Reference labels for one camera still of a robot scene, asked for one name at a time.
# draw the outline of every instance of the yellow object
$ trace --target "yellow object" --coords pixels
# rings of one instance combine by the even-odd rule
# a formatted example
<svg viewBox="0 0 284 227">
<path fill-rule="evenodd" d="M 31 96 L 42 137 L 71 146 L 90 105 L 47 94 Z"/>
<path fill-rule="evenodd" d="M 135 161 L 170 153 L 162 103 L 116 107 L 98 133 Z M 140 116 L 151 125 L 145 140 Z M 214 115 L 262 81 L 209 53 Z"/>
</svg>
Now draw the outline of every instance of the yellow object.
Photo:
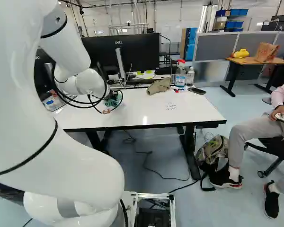
<svg viewBox="0 0 284 227">
<path fill-rule="evenodd" d="M 249 52 L 246 49 L 241 49 L 233 54 L 234 58 L 246 58 L 249 56 Z"/>
</svg>

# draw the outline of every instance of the black sneaker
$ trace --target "black sneaker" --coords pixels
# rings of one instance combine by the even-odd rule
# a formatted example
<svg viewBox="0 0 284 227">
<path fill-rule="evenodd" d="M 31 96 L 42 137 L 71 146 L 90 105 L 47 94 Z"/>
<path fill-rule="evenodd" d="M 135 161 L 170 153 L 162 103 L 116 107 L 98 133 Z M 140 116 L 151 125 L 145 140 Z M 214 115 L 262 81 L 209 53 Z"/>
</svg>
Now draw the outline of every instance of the black sneaker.
<svg viewBox="0 0 284 227">
<path fill-rule="evenodd" d="M 279 195 L 276 192 L 270 192 L 268 186 L 275 183 L 273 180 L 264 185 L 264 192 L 266 194 L 264 202 L 265 214 L 269 218 L 277 218 L 279 214 Z"/>
<path fill-rule="evenodd" d="M 239 175 L 239 181 L 235 182 L 230 179 L 230 173 L 228 171 L 229 164 L 226 164 L 221 170 L 219 170 L 216 175 L 209 179 L 210 183 L 217 188 L 234 188 L 241 189 L 243 187 L 242 179 L 243 177 Z"/>
</svg>

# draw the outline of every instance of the backpack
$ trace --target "backpack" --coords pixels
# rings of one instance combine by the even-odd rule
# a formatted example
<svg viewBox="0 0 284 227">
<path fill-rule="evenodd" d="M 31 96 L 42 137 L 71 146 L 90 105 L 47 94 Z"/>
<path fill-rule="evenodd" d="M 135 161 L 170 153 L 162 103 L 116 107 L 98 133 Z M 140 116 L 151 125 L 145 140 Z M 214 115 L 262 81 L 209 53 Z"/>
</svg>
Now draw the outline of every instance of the backpack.
<svg viewBox="0 0 284 227">
<path fill-rule="evenodd" d="M 203 191 L 215 191 L 214 187 L 204 188 L 203 180 L 207 176 L 209 179 L 215 176 L 218 169 L 219 158 L 228 157 L 228 144 L 228 138 L 222 135 L 216 135 L 197 151 L 195 160 L 199 169 L 204 172 L 200 180 L 200 186 Z"/>
</svg>

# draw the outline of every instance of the desk leg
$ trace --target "desk leg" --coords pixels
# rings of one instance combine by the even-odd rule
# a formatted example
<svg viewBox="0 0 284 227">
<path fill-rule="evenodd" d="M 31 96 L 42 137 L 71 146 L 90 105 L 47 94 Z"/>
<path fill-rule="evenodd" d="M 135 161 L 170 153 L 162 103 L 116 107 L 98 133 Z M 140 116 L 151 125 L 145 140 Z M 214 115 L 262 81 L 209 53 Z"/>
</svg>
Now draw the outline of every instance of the desk leg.
<svg viewBox="0 0 284 227">
<path fill-rule="evenodd" d="M 180 135 L 180 141 L 182 143 L 185 155 L 186 155 L 186 160 L 189 166 L 189 170 L 191 173 L 191 176 L 194 180 L 200 180 L 200 172 L 199 168 L 196 164 L 195 161 L 195 137 L 194 137 L 194 130 L 195 126 L 193 124 L 189 124 L 186 126 L 185 129 L 185 134 Z"/>
<path fill-rule="evenodd" d="M 229 73 L 231 74 L 231 80 L 229 82 L 228 87 L 225 87 L 223 85 L 220 85 L 220 88 L 222 88 L 224 91 L 226 91 L 231 97 L 235 97 L 236 95 L 231 91 L 232 87 L 236 81 L 236 77 L 239 73 L 240 67 L 241 65 L 230 62 L 230 69 L 229 69 Z"/>
<path fill-rule="evenodd" d="M 177 132 L 178 132 L 179 135 L 184 134 L 183 126 L 177 126 Z"/>
<path fill-rule="evenodd" d="M 103 139 L 101 140 L 101 147 L 103 150 L 107 151 L 106 147 L 107 147 L 107 144 L 108 144 L 108 140 L 109 140 L 109 137 L 110 135 L 112 134 L 112 131 L 111 130 L 106 130 L 105 133 L 104 133 L 104 137 Z"/>
<path fill-rule="evenodd" d="M 87 131 L 86 134 L 94 149 L 101 151 L 107 155 L 110 155 L 109 152 L 106 151 L 106 144 L 108 141 L 108 137 L 106 138 L 105 134 L 104 134 L 104 138 L 102 141 L 100 140 L 98 133 L 95 130 Z"/>
<path fill-rule="evenodd" d="M 277 66 L 274 68 L 273 73 L 271 74 L 271 76 L 270 76 L 270 78 L 269 78 L 269 80 L 268 80 L 268 82 L 267 82 L 267 84 L 266 84 L 266 87 L 261 86 L 261 85 L 259 85 L 259 84 L 255 84 L 255 86 L 256 86 L 257 88 L 259 88 L 259 89 L 261 89 L 261 90 L 263 90 L 263 91 L 265 91 L 265 92 L 271 94 L 272 91 L 270 90 L 270 88 L 271 88 L 271 86 L 273 85 L 273 82 L 274 82 L 274 80 L 275 80 L 275 78 L 276 78 L 276 76 L 275 76 L 275 74 L 276 74 L 276 73 L 275 73 L 275 72 L 276 72 L 276 68 L 277 68 Z"/>
</svg>

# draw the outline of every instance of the concrete floor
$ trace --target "concrete floor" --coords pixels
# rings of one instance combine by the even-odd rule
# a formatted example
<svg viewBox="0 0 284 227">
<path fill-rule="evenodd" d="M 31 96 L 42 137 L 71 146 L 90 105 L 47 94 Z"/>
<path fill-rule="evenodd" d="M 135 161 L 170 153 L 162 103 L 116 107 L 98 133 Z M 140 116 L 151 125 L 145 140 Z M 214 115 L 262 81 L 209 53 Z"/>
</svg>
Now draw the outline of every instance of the concrete floor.
<svg viewBox="0 0 284 227">
<path fill-rule="evenodd" d="M 205 87 L 208 100 L 227 119 L 225 125 L 216 129 L 196 130 L 198 149 L 204 144 L 204 137 L 221 134 L 226 137 L 233 125 L 260 116 L 271 106 L 263 103 L 261 98 L 269 96 L 252 85 L 235 86 L 237 95 L 230 97 L 219 87 Z M 153 151 L 147 166 L 164 177 L 185 179 L 188 176 L 178 133 L 175 128 L 129 130 L 137 141 L 135 144 L 124 144 L 128 135 L 124 131 L 115 131 L 109 141 L 111 155 L 121 164 L 125 172 L 125 189 L 145 193 L 164 193 L 192 182 L 163 180 L 158 175 L 143 169 L 145 154 L 135 152 Z M 82 133 L 72 134 L 82 143 L 87 138 Z M 247 226 L 280 226 L 284 227 L 284 195 L 280 196 L 280 214 L 278 219 L 270 220 L 263 212 L 263 185 L 270 179 L 278 180 L 284 175 L 284 164 L 281 164 L 267 179 L 257 176 L 258 170 L 265 170 L 273 161 L 274 156 L 261 153 L 252 148 L 244 155 L 241 174 L 244 176 L 242 190 L 217 190 L 203 192 L 199 183 L 175 192 L 176 218 L 178 227 L 247 227 Z M 30 217 L 23 207 L 0 198 L 0 227 L 21 227 Z M 27 227 L 45 227 L 38 221 L 32 221 Z"/>
</svg>

